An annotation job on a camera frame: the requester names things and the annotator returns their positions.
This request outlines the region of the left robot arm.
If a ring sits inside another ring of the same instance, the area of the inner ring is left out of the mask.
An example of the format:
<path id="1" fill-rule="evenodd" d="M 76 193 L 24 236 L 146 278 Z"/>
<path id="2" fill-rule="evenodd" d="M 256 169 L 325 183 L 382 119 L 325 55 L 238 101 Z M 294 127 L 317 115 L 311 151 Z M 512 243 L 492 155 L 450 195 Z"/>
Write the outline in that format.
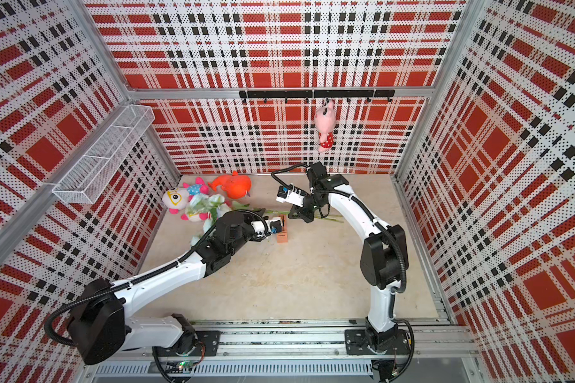
<path id="1" fill-rule="evenodd" d="M 193 349 L 196 332 L 184 316 L 143 318 L 137 312 L 171 291 L 219 271 L 245 244 L 262 242 L 283 230 L 280 217 L 268 218 L 250 210 L 227 212 L 175 260 L 129 279 L 91 282 L 79 299 L 50 314 L 43 330 L 52 341 L 76 348 L 86 365 L 131 349 Z"/>

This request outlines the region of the pink tape dispenser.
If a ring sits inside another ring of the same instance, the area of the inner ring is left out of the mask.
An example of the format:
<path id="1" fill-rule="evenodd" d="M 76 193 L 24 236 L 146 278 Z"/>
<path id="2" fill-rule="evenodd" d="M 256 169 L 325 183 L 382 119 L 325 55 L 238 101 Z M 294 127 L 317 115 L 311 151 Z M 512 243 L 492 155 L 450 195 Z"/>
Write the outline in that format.
<path id="1" fill-rule="evenodd" d="M 276 240 L 279 244 L 286 244 L 289 241 L 288 230 L 286 226 L 283 226 L 281 231 L 276 234 Z"/>

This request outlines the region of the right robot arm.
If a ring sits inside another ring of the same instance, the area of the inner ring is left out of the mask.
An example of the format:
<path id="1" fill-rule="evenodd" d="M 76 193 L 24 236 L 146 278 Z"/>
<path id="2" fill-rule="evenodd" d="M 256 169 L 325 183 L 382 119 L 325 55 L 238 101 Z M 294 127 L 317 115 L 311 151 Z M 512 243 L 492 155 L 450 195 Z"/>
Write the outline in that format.
<path id="1" fill-rule="evenodd" d="M 335 209 L 351 225 L 363 244 L 359 266 L 371 286 L 363 343 L 372 353 L 384 354 L 409 343 L 395 317 L 396 296 L 407 289 L 409 268 L 403 228 L 375 215 L 340 174 L 331 175 L 320 163 L 296 164 L 272 173 L 280 184 L 276 200 L 289 203 L 291 220 L 311 223 L 316 212 Z"/>

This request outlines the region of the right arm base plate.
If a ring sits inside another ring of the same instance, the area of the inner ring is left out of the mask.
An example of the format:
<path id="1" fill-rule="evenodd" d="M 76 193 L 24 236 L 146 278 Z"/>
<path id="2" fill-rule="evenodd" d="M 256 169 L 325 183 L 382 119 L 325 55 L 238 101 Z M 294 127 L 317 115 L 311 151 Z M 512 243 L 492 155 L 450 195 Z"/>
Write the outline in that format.
<path id="1" fill-rule="evenodd" d="M 374 329 L 346 330 L 344 338 L 346 352 L 351 356 L 410 353 L 408 333 L 398 327 L 383 333 L 377 333 Z"/>

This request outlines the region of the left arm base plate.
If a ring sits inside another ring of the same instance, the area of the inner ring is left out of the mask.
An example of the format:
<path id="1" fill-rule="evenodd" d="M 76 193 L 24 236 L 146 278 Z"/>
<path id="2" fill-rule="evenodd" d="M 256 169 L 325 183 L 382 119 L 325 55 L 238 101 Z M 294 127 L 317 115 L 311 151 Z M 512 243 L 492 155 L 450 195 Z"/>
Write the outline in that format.
<path id="1" fill-rule="evenodd" d="M 220 335 L 217 330 L 196 330 L 186 331 L 180 338 L 163 337 L 152 353 L 158 357 L 213 357 L 217 355 Z"/>

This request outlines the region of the artificial flower bouquet green stems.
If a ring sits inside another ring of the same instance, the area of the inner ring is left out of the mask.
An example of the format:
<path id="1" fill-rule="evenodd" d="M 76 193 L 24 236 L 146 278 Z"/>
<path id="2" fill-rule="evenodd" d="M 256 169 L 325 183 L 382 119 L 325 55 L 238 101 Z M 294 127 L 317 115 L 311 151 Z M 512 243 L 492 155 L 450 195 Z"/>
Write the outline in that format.
<path id="1" fill-rule="evenodd" d="M 211 215 L 208 220 L 201 222 L 202 233 L 193 236 L 191 244 L 194 245 L 202 238 L 203 234 L 207 234 L 211 230 L 212 226 L 223 215 L 235 210 L 249 210 L 250 206 L 249 204 L 241 204 L 238 201 L 227 200 L 222 195 L 206 196 L 198 194 L 193 197 L 185 209 L 190 212 L 209 212 Z"/>

